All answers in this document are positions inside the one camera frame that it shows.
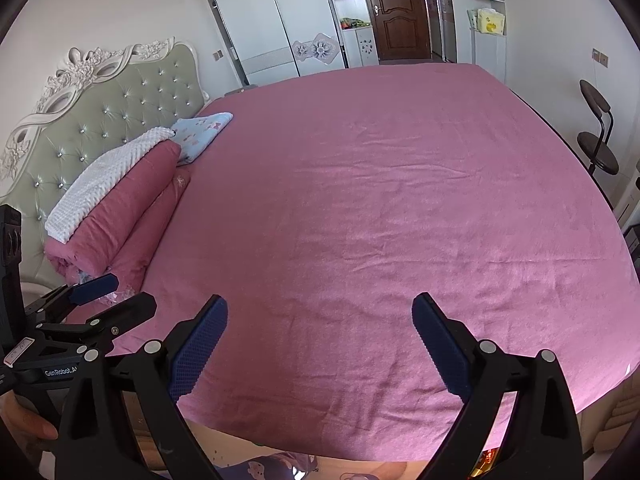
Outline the person's left hand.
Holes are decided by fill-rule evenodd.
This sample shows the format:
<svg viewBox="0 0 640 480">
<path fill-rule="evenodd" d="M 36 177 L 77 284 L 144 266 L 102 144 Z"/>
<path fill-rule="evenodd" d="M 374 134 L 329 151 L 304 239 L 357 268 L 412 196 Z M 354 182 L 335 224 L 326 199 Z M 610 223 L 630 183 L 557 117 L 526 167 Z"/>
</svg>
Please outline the person's left hand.
<svg viewBox="0 0 640 480">
<path fill-rule="evenodd" d="M 55 426 L 34 411 L 21 406 L 12 391 L 1 397 L 1 417 L 24 452 L 41 451 L 44 444 L 58 438 Z"/>
</svg>

